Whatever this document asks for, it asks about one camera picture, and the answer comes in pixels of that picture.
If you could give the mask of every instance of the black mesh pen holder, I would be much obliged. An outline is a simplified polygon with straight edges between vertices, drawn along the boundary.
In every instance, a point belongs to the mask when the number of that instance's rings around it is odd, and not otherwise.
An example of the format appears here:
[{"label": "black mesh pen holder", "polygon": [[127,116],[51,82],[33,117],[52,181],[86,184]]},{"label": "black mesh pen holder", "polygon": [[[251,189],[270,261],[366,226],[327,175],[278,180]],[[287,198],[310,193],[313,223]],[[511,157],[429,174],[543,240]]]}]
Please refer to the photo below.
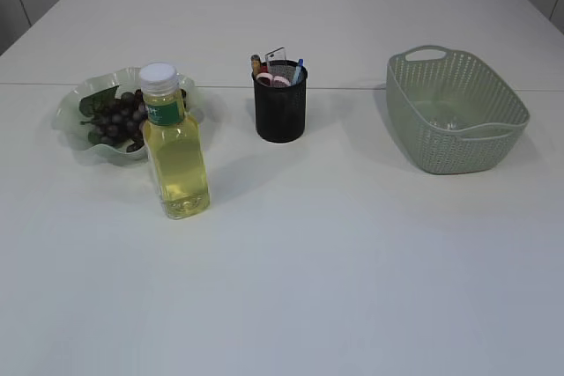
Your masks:
[{"label": "black mesh pen holder", "polygon": [[[292,82],[298,63],[274,62],[276,74]],[[272,143],[289,143],[299,138],[306,128],[306,81],[308,70],[301,68],[295,85],[268,86],[253,77],[255,83],[256,132]]]}]

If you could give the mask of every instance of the blue pen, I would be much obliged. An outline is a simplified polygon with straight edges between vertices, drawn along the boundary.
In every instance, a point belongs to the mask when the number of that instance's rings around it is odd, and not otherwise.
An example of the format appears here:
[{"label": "blue pen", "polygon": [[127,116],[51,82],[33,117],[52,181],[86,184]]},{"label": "blue pen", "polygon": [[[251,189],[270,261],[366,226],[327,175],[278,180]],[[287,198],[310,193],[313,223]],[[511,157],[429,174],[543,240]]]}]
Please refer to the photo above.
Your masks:
[{"label": "blue pen", "polygon": [[298,79],[300,79],[300,72],[302,66],[303,66],[303,59],[300,59],[298,61],[298,66],[296,66],[296,71],[293,74],[292,85],[298,84]]}]

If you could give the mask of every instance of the marker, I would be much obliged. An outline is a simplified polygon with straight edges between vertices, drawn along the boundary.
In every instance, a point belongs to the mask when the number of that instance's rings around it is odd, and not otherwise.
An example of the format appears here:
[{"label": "marker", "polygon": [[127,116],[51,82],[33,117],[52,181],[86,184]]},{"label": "marker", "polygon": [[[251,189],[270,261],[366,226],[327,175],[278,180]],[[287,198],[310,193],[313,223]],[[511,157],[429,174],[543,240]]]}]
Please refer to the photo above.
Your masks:
[{"label": "marker", "polygon": [[298,84],[298,79],[300,79],[301,67],[303,66],[303,59],[298,61],[298,66],[296,66],[296,71],[293,73],[292,85]]},{"label": "marker", "polygon": [[253,67],[253,76],[256,77],[258,74],[261,73],[261,56],[252,55],[250,57],[250,63]]}]

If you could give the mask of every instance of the white bottle cap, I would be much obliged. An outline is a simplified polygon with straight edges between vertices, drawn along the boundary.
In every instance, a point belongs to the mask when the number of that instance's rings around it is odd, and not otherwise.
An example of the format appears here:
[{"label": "white bottle cap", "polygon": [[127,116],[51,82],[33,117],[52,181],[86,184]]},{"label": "white bottle cap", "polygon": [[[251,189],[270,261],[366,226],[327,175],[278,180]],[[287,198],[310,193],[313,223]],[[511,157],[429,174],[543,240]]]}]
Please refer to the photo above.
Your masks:
[{"label": "white bottle cap", "polygon": [[178,73],[169,63],[151,63],[139,71],[141,91],[149,96],[167,96],[179,89]]}]

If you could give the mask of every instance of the woven basket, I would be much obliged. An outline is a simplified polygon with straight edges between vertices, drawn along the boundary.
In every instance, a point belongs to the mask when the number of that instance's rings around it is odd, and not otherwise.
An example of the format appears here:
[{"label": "woven basket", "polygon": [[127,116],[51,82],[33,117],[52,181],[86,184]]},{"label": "woven basket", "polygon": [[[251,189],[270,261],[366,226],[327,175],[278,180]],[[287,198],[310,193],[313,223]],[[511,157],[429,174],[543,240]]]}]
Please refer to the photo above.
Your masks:
[{"label": "woven basket", "polygon": [[[410,60],[424,50],[440,59]],[[489,66],[471,53],[422,46],[388,63],[390,119],[412,160],[437,174],[485,171],[507,156],[529,111]]]}]

